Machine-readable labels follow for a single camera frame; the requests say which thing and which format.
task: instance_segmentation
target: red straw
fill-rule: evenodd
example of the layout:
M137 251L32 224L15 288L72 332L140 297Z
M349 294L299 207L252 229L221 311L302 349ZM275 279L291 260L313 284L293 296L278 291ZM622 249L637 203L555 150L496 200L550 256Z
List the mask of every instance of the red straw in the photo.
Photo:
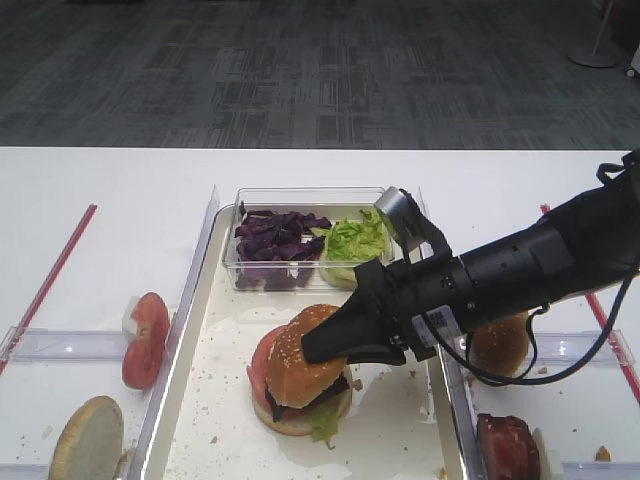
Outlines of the red straw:
M56 263L54 263L53 267L51 267L51 271L49 271L47 278L44 279L44 282L40 286L38 293L36 293L36 296L31 301L29 308L27 308L27 311L22 317L22 320L20 320L20 324L16 328L13 338L11 339L9 346L7 347L5 359L0 360L0 374L2 374L5 367L7 366L7 363L9 363L9 355L20 341L20 338L22 338L22 335L24 335L24 332L29 327L31 320L33 320L33 317L40 308L40 305L42 305L44 298L47 296L47 293L49 293L49 290L51 289L51 285L53 285L53 282L58 277L60 270L62 270L62 267L69 258L69 255L71 255L71 252L78 243L78 240L80 240L80 237L87 228L87 225L89 225L89 222L91 221L91 218L93 217L93 214L96 212L97 208L98 206L94 204L91 204L87 207L87 210L84 212L84 215L80 219L78 226L71 234L71 237L67 241L67 244L64 246L62 253L60 253L60 256L56 260Z
M549 205L547 204L540 205L540 210L542 210L542 213L547 213L549 210L551 210L551 207L549 207ZM593 315L596 317L596 320L598 320L600 328L604 328L604 326L607 324L608 316L602 309L602 305L600 305L598 297L596 297L593 293L588 293L587 295L585 295L585 298L587 299L589 307L591 307ZM616 332L611 332L609 334L609 344L618 357L620 368L622 369L622 373L624 373L624 376L627 379L627 383L633 391L633 395L636 397L637 402L640 403L640 380L638 379L638 375L636 374L633 366L626 364L628 359L626 358L624 352L622 351L622 348L620 347L622 343L616 335Z

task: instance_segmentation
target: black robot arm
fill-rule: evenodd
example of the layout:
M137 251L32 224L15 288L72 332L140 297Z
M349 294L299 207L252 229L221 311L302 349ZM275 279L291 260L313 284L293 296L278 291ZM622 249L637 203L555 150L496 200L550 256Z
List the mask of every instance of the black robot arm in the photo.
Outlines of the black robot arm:
M355 269L353 295L303 337L307 360L346 356L350 363L400 365L407 349L424 360L435 354L433 328L444 338L457 336L503 315L621 282L640 250L638 164L640 150L626 155L623 165L602 165L601 187L459 257L409 194L388 190L376 206L404 247L404 259ZM411 264L408 250L425 240L434 255Z

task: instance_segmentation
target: sesame seed bun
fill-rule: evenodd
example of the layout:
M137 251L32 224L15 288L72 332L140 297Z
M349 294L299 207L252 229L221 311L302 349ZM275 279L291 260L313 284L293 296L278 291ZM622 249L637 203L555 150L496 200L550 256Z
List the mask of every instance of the sesame seed bun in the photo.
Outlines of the sesame seed bun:
M344 368L342 372L351 385L351 369L347 366ZM338 416L341 418L347 414L349 411L349 407L351 406L352 400L352 389L349 388L345 390L341 394L338 395L340 397L340 405L338 406ZM273 417L271 415L271 411L266 410L262 404L258 401L255 396L255 393L251 394L251 399L253 400L253 408L256 411L256 414L269 428L275 430L276 432L282 433L284 435L294 435L294 436L302 436L302 435L311 435L313 431L313 426L309 423L307 415L298 415L288 417L285 416L278 422L273 421Z
M347 366L346 358L307 363L302 352L302 336L337 310L333 305L307 307L276 338L267 362L267 385L278 405L307 406L329 388Z
M529 352L528 312L499 318L473 331L471 361L490 373L513 376Z

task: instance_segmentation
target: burger patty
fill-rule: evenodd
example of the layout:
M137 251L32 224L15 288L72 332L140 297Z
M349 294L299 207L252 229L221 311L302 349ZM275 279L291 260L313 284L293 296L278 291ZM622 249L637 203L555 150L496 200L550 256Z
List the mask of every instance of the burger patty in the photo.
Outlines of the burger patty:
M279 422L282 419L282 416L284 415L284 413L288 410L305 411L306 409L310 409L320 405L322 402L329 400L331 397L340 395L342 392L349 390L349 388L351 388L349 386L349 382L347 381L347 379L344 377L343 374L340 374L340 376L336 378L336 381L333 382L329 388L324 390L320 395L314 398L311 401L311 403L309 403L309 405L303 408L283 407L281 405L278 405L275 399L273 398L273 396L271 395L271 392L269 391L269 387L267 387L265 390L265 397L269 402L269 406L271 406L271 415L273 417L273 421Z

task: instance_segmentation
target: white tray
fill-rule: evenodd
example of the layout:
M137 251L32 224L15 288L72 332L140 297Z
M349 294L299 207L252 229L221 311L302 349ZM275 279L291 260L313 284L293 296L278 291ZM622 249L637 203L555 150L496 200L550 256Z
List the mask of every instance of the white tray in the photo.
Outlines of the white tray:
M197 347L164 478L438 478L444 460L426 363L352 366L364 388L354 392L333 450L275 433L257 418L246 367L258 341L303 307L340 305L349 292L235 291L221 266L231 214L227 207L217 215L195 292L193 309L204 320L189 332Z

